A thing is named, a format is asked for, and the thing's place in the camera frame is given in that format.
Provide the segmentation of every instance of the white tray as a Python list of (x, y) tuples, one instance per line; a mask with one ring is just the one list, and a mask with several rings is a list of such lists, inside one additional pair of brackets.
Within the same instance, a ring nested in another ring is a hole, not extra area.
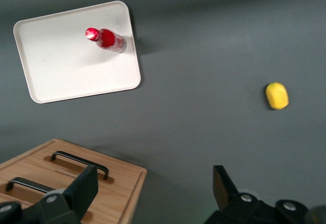
[[(85, 37), (89, 27), (123, 36), (123, 53)], [(14, 36), (31, 98), (54, 102), (136, 88), (138, 59), (128, 7), (120, 1), (19, 21)]]

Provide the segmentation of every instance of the wooden cutting board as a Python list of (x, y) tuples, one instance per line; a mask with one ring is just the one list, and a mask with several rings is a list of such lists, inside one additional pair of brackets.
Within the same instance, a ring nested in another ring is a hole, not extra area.
[(64, 151), (108, 168), (108, 178), (98, 170), (98, 194), (81, 220), (87, 224), (131, 223), (147, 170), (107, 155), (60, 140), (50, 140), (30, 151), (0, 164), (0, 203), (17, 201), (26, 208), (44, 195), (36, 190), (15, 184), (5, 191), (7, 183), (22, 177), (54, 189), (66, 188), (86, 167), (85, 164), (51, 155)]

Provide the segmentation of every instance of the glass bottle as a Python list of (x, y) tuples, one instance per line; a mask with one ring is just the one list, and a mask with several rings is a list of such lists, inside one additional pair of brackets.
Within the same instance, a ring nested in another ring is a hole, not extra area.
[(85, 36), (103, 49), (113, 52), (123, 52), (126, 49), (125, 39), (108, 29), (88, 28)]

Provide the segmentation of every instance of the yellow sponge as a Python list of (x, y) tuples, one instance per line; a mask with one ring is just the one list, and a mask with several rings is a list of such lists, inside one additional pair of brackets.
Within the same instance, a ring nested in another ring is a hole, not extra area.
[(266, 96), (269, 105), (274, 109), (283, 109), (289, 104), (289, 96), (285, 86), (274, 82), (266, 87)]

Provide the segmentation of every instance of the metal handle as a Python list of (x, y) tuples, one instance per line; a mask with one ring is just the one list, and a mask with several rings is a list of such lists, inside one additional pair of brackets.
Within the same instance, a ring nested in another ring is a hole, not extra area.
[(25, 187), (29, 187), (31, 189), (34, 189), (34, 190), (37, 190), (37, 191), (40, 191), (43, 193), (47, 193), (47, 192), (54, 190), (54, 188), (42, 185), (40, 183), (33, 182), (31, 180), (28, 180), (28, 179), (25, 179), (22, 177), (16, 177), (7, 183), (7, 186), (6, 186), (7, 192), (13, 188), (14, 183), (25, 186)]
[(57, 155), (60, 155), (60, 156), (63, 156), (63, 157), (66, 157), (68, 159), (72, 159), (72, 160), (75, 160), (79, 163), (83, 163), (83, 164), (86, 164), (86, 165), (94, 165), (96, 166), (96, 168), (104, 171), (104, 179), (106, 180), (107, 179), (107, 176), (108, 176), (108, 169), (103, 166), (103, 165), (100, 165), (100, 164), (97, 164), (97, 163), (94, 163), (94, 162), (91, 162), (89, 160), (86, 160), (86, 159), (83, 159), (83, 158), (80, 158), (78, 156), (75, 156), (75, 155), (72, 155), (72, 154), (69, 154), (69, 153), (66, 153), (66, 152), (63, 152), (63, 151), (56, 151), (55, 153), (52, 154), (52, 157), (51, 157), (51, 161), (55, 160), (56, 159), (56, 156)]

